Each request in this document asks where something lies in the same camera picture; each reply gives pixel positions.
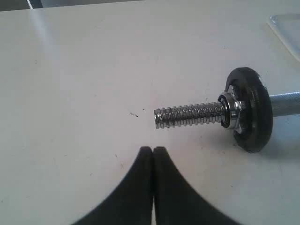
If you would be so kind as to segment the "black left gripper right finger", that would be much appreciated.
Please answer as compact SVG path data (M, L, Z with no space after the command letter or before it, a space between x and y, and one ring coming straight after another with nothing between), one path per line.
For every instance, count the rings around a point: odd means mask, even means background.
M158 225L231 225L232 219L202 198L181 175L165 147L154 157L154 206Z

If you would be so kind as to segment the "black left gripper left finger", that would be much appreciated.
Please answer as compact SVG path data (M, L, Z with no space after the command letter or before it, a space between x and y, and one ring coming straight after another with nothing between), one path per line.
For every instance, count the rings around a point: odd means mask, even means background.
M126 176L75 225L150 225L153 209L153 152L141 147Z

